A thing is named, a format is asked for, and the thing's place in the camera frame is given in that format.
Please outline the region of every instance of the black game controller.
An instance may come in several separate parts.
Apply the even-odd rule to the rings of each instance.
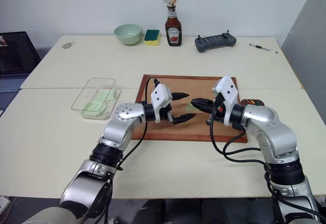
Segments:
[[[222,33],[222,35],[212,36],[212,37],[200,37],[195,39],[195,45],[198,52],[204,52],[207,49],[213,49],[217,47],[224,46],[234,46],[236,43],[236,38],[229,34],[229,30],[227,33]]]

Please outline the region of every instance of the green bowl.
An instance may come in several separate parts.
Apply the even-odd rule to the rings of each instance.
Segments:
[[[114,35],[118,40],[126,45],[132,45],[141,39],[142,29],[135,24],[123,24],[114,30]]]

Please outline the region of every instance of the clear plastic tray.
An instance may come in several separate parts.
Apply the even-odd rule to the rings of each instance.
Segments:
[[[71,106],[85,119],[107,120],[115,106],[120,90],[114,87],[116,81],[108,78],[91,78]]]

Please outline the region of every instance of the yellow green sponge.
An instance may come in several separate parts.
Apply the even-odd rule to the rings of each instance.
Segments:
[[[145,44],[146,45],[158,45],[159,44],[159,38],[161,37],[161,34],[159,30],[147,30],[145,35]]]

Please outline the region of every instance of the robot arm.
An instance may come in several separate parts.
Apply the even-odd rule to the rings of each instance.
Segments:
[[[154,80],[155,90],[151,93],[153,104],[124,103],[113,112],[98,144],[89,159],[85,160],[66,187],[59,207],[45,209],[24,224],[75,224],[88,218],[98,217],[110,203],[113,177],[119,169],[133,130],[148,121],[169,120],[174,124],[185,122],[195,114],[174,118],[170,111],[172,100],[187,97],[185,93],[171,93],[170,89]]]
[[[272,108],[236,104],[238,91],[229,76],[218,81],[212,90],[216,95],[215,101],[194,99],[192,104],[207,113],[211,113],[215,106],[218,111],[215,120],[239,130],[245,128],[259,143],[267,176],[270,176],[267,180],[273,191],[287,202],[318,212],[308,178],[300,164],[292,130],[280,122]],[[298,218],[319,221],[318,216],[277,200],[274,207],[280,223],[290,223]]]

